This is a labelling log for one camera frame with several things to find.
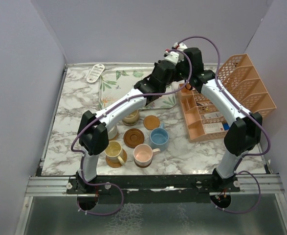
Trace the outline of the tan brown mug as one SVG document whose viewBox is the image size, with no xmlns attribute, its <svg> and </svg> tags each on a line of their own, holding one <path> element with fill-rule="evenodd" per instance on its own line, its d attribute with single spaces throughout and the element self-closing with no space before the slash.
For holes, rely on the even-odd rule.
<svg viewBox="0 0 287 235">
<path fill-rule="evenodd" d="M 122 122 L 126 126 L 134 126 L 138 123 L 140 118 L 139 110 L 135 110 L 134 112 L 127 115 L 122 119 Z"/>
</svg>

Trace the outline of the light blue mug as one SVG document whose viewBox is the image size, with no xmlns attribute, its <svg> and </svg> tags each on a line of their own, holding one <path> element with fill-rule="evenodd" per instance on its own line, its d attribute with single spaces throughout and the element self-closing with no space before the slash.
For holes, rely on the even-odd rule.
<svg viewBox="0 0 287 235">
<path fill-rule="evenodd" d="M 169 133 L 164 128 L 164 123 L 161 123 L 158 128 L 151 131 L 149 137 L 149 146 L 152 149 L 160 149 L 161 152 L 165 151 L 169 145 Z"/>
</svg>

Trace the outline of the white cream mug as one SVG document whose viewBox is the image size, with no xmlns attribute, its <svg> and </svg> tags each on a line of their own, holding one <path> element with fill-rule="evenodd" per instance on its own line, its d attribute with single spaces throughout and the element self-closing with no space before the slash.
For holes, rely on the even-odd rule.
<svg viewBox="0 0 287 235">
<path fill-rule="evenodd" d="M 108 131 L 109 141 L 115 140 L 119 135 L 118 127 L 115 125 Z"/>
</svg>

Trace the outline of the pink mug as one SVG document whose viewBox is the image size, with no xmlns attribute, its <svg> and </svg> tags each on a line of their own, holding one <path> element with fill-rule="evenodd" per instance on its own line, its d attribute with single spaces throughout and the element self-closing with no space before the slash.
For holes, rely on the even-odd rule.
<svg viewBox="0 0 287 235">
<path fill-rule="evenodd" d="M 149 162 L 152 162 L 153 156 L 158 153 L 160 153 L 160 149 L 152 149 L 147 144 L 140 144 L 133 151 L 134 162 L 137 162 L 140 165 L 148 164 Z"/>
</svg>

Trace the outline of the yellow mug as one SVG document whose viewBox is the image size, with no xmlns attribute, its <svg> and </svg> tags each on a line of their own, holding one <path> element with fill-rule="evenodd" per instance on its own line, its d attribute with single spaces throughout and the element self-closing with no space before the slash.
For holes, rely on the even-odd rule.
<svg viewBox="0 0 287 235">
<path fill-rule="evenodd" d="M 121 144 L 117 141 L 109 142 L 108 147 L 105 149 L 105 155 L 106 157 L 108 157 L 108 160 L 114 164 L 125 164 L 125 161 L 123 160 L 123 148 Z"/>
</svg>

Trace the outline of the dark walnut coaster front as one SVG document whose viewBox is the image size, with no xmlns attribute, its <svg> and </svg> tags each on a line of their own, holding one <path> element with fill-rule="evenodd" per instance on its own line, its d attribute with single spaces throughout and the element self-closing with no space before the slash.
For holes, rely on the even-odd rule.
<svg viewBox="0 0 287 235">
<path fill-rule="evenodd" d="M 134 162 L 134 163 L 136 164 L 136 166 L 138 166 L 138 167 L 140 167 L 140 168 L 147 168 L 147 167 L 149 167 L 149 166 L 151 165 L 152 162 L 149 162 L 148 164 L 146 163 L 146 164 L 144 164 L 144 165 L 139 164 L 139 163 L 137 163 L 137 162 Z"/>
</svg>

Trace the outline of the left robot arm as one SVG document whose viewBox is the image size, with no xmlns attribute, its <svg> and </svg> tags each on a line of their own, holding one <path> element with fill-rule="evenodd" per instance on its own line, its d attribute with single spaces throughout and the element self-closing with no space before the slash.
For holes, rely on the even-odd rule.
<svg viewBox="0 0 287 235">
<path fill-rule="evenodd" d="M 111 106 L 93 114 L 86 111 L 81 118 L 78 134 L 71 151 L 81 152 L 78 188 L 84 193 L 93 191 L 98 155 L 109 145 L 108 131 L 135 110 L 145 107 L 166 95 L 167 86 L 177 78 L 179 61 L 160 60 L 150 75 L 138 81 L 134 87 Z"/>
</svg>

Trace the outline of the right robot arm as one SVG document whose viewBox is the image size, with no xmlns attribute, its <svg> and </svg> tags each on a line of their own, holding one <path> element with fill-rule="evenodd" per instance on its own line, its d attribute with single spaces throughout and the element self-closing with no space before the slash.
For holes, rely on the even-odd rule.
<svg viewBox="0 0 287 235">
<path fill-rule="evenodd" d="M 244 154 L 260 142 L 263 118 L 241 105 L 222 82 L 215 79 L 215 72 L 204 69 L 202 53 L 197 47 L 180 43 L 174 48 L 189 57 L 186 60 L 180 56 L 176 66 L 179 77 L 190 82 L 178 92 L 189 141 L 224 138 L 226 151 L 213 170 L 211 180 L 214 190 L 223 191 Z"/>
</svg>

